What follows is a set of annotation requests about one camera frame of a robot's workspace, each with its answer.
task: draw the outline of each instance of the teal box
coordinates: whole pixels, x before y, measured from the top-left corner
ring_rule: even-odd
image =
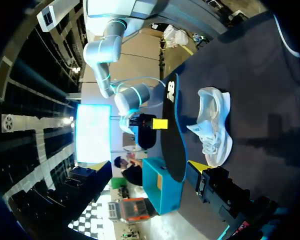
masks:
[[[142,160],[143,189],[158,214],[166,214],[180,208],[183,182],[175,181],[166,163],[159,157]],[[158,188],[158,175],[161,176],[161,189]]]

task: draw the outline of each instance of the glowing screen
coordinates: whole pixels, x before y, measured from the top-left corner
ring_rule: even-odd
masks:
[[[102,163],[111,160],[110,116],[110,105],[78,105],[75,150],[79,163]]]

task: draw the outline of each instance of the dark table surface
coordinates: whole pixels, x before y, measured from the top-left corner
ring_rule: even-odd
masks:
[[[251,191],[252,199],[265,195],[291,206],[300,187],[300,59],[283,45],[271,13],[221,35],[174,73],[180,80],[178,116],[188,160],[206,164],[200,140],[186,130],[198,116],[198,90],[212,86],[230,92],[227,127],[233,147],[223,167],[234,183]],[[162,101],[163,92],[161,85],[154,88],[148,105]],[[147,113],[161,117],[162,107]],[[162,157],[159,132],[148,156]],[[226,227],[187,181],[179,213],[209,239]]]

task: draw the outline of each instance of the new balance logo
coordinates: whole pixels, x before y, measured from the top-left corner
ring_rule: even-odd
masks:
[[[168,94],[166,95],[166,98],[169,99],[171,102],[175,101],[174,93],[175,93],[175,82],[170,81],[168,83]]]

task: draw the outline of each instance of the plastic bag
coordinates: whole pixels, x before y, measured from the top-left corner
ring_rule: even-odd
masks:
[[[176,31],[174,42],[179,45],[187,45],[189,43],[187,33],[184,30]]]
[[[176,44],[174,41],[166,41],[166,43],[165,43],[166,49],[176,48],[177,46],[178,46],[178,44]]]
[[[163,32],[163,38],[166,41],[172,41],[172,39],[176,36],[177,29],[169,25]]]

